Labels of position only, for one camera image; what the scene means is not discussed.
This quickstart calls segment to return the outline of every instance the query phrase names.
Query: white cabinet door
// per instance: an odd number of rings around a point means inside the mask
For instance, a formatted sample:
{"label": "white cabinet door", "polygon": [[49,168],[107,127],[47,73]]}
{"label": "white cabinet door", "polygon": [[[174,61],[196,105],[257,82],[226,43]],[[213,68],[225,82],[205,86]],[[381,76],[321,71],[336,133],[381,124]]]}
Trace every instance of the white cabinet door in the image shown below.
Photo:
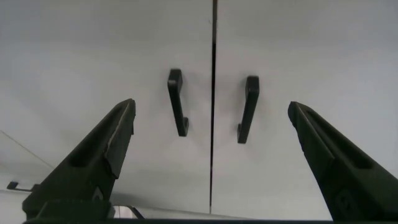
{"label": "white cabinet door", "polygon": [[[219,0],[212,212],[330,220],[287,116],[298,101],[398,177],[398,2]],[[260,95],[237,143],[244,84]]]}
{"label": "white cabinet door", "polygon": [[[1,1],[1,82],[50,133],[24,127],[45,138],[34,153],[56,166],[132,98],[134,135],[114,202],[208,212],[211,16],[211,0]],[[167,90],[171,68],[183,73],[185,138]]]}

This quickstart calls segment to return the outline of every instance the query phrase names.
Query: black handle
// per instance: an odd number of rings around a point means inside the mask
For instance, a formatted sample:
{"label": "black handle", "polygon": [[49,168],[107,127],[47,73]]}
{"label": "black handle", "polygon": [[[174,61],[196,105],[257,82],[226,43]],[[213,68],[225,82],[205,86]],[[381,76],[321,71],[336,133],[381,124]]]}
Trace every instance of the black handle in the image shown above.
{"label": "black handle", "polygon": [[188,118],[184,118],[181,107],[180,90],[182,87],[181,69],[171,69],[167,88],[169,89],[170,100],[172,102],[175,124],[177,125],[178,135],[185,137],[188,134]]}
{"label": "black handle", "polygon": [[254,110],[256,110],[259,93],[259,77],[249,76],[246,79],[246,103],[244,105],[242,123],[238,124],[238,143],[240,144],[245,144],[248,140],[250,125],[253,120]]}
{"label": "black handle", "polygon": [[37,189],[39,187],[38,184],[33,185],[33,187],[31,189],[20,189],[17,188],[18,186],[18,182],[15,181],[11,181],[8,185],[7,185],[7,189],[8,190],[17,190],[17,191],[23,191],[23,192],[33,192],[35,189]]}

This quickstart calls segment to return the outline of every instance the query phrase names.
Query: cabinet door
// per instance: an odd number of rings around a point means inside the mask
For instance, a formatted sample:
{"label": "cabinet door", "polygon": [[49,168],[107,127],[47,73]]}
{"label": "cabinet door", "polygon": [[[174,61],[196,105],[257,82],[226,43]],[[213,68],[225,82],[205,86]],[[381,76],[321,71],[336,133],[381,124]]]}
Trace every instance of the cabinet door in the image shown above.
{"label": "cabinet door", "polygon": [[[211,15],[211,0],[1,1],[2,81],[59,142],[34,153],[56,166],[132,98],[134,135],[114,203],[208,212]],[[177,134],[171,68],[183,73],[187,137]]]}
{"label": "cabinet door", "polygon": [[[330,220],[287,116],[313,108],[398,176],[397,1],[219,0],[212,212]],[[248,75],[260,94],[237,143]]]}

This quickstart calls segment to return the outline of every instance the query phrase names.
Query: cabinet handle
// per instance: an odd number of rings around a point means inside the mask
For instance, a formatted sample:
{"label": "cabinet handle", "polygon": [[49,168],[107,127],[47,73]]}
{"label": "cabinet handle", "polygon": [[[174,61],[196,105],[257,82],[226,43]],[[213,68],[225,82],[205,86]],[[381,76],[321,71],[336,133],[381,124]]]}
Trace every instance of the cabinet handle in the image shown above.
{"label": "cabinet handle", "polygon": [[254,110],[256,109],[257,99],[259,98],[260,86],[258,76],[249,76],[246,79],[246,103],[242,123],[238,124],[238,143],[246,144],[248,140],[251,121],[253,120]]}
{"label": "cabinet handle", "polygon": [[178,135],[185,137],[188,134],[189,122],[184,117],[181,107],[180,90],[182,87],[181,69],[171,69],[167,88],[169,89],[170,100],[172,102],[175,124],[177,125]]}

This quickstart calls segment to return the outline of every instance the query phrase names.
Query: cabinet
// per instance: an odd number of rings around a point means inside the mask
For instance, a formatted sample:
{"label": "cabinet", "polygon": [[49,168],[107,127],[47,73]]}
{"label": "cabinet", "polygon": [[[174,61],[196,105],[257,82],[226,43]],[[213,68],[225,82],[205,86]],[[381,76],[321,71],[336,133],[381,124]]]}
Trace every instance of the cabinet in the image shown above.
{"label": "cabinet", "polygon": [[[212,212],[330,220],[287,116],[312,107],[398,176],[398,2],[219,0]],[[244,85],[259,76],[248,141]]]}
{"label": "cabinet", "polygon": [[[134,135],[113,202],[209,212],[211,17],[211,0],[1,1],[2,86],[40,130],[5,121],[1,128],[19,129],[16,138],[55,167],[132,98]],[[171,68],[183,73],[184,138],[167,90]]]}

